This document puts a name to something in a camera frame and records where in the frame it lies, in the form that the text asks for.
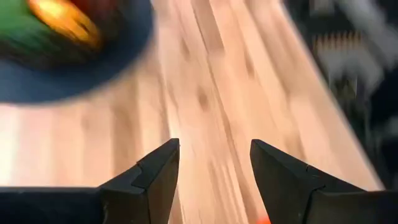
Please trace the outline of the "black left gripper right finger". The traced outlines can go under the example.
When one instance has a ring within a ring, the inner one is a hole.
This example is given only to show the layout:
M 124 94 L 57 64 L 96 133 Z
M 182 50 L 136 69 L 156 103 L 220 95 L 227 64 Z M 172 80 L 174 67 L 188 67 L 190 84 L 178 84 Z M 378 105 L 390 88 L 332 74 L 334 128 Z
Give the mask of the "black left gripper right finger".
M 398 224 L 398 191 L 366 191 L 259 139 L 256 184 L 271 224 Z

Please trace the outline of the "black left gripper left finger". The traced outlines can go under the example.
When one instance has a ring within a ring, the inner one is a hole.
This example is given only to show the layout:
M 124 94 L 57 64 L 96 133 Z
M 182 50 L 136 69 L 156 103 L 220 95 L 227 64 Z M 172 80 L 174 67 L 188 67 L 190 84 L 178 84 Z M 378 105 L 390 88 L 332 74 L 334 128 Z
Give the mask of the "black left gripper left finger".
M 177 138 L 97 187 L 0 187 L 0 224 L 168 224 Z

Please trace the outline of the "yellow orange lemon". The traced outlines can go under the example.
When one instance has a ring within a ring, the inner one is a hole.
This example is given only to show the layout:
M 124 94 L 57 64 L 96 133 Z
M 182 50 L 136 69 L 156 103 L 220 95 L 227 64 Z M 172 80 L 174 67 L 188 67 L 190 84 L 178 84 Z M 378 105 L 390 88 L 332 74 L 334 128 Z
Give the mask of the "yellow orange lemon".
M 30 10 L 56 33 L 85 44 L 101 46 L 101 33 L 95 23 L 69 0 L 27 0 Z

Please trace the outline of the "bright green apple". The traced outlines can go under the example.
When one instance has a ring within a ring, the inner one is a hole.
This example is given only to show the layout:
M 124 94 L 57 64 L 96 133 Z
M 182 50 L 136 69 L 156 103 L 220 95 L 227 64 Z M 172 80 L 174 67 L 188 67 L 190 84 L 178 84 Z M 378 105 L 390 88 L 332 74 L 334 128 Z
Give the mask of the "bright green apple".
M 0 0 L 0 57 L 49 54 L 60 49 L 59 35 L 31 13 L 27 0 Z

